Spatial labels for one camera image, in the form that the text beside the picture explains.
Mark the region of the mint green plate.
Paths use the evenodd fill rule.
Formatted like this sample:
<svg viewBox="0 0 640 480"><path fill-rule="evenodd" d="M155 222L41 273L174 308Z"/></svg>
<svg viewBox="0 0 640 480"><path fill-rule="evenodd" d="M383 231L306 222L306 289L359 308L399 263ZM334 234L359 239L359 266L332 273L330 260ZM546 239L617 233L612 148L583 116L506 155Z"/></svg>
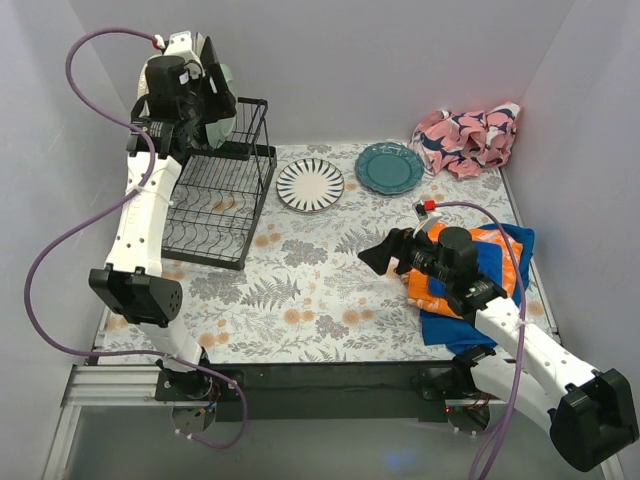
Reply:
<svg viewBox="0 0 640 480"><path fill-rule="evenodd" d="M232 99L234 100L234 108L237 108L237 89L231 69L226 64L222 63L221 70L227 87L231 93ZM236 119L237 113L234 113L229 118L223 118L215 123L209 123L205 125L207 142L212 149L219 148L226 140L229 139L235 127Z"/></svg>

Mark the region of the teal scalloped plate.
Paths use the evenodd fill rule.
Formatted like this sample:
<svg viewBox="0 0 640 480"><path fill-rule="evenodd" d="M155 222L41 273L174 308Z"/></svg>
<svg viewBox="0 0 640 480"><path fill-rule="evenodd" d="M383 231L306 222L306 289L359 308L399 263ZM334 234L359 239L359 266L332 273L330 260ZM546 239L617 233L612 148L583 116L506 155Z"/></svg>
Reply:
<svg viewBox="0 0 640 480"><path fill-rule="evenodd" d="M369 190L396 196L412 190L423 178L423 161L413 150L392 142L366 147L358 156L354 172Z"/></svg>

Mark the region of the white blue striped plate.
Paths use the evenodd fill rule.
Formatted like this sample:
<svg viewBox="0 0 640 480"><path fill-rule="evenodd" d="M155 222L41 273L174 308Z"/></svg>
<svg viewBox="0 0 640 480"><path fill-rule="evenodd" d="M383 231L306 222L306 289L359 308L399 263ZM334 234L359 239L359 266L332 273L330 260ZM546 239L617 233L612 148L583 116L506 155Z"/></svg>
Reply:
<svg viewBox="0 0 640 480"><path fill-rule="evenodd" d="M279 199L302 213L316 213L338 202L345 188L342 172L331 162L303 158L287 164L276 180Z"/></svg>

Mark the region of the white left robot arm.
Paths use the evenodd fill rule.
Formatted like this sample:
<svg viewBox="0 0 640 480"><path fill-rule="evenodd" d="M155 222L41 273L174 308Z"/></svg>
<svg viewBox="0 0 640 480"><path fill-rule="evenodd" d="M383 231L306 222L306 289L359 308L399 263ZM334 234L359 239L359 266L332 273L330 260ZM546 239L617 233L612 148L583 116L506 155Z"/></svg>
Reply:
<svg viewBox="0 0 640 480"><path fill-rule="evenodd" d="M91 270L89 286L150 338L158 365L180 373L180 390L200 400L213 377L199 366L206 355L179 318L183 290L164 277L161 250L173 191L192 150L220 146L234 126L233 75L214 60L165 54L151 57L141 78L126 146L127 200L105 265Z"/></svg>

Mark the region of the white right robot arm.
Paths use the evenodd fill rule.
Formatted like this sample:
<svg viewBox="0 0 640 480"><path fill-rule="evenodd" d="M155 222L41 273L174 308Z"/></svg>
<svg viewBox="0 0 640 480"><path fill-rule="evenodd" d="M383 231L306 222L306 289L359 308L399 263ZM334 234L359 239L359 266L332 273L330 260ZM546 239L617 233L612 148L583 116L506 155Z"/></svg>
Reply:
<svg viewBox="0 0 640 480"><path fill-rule="evenodd" d="M423 231L394 228L358 257L378 275L397 259L397 272L416 270L443 283L454 314L514 358L512 365L485 358L457 367L452 383L460 395L471 398L484 391L513 401L581 472L638 441L628 380L616 369L597 370L521 318L519 305L479 270L477 248L467 230L447 227L431 241Z"/></svg>

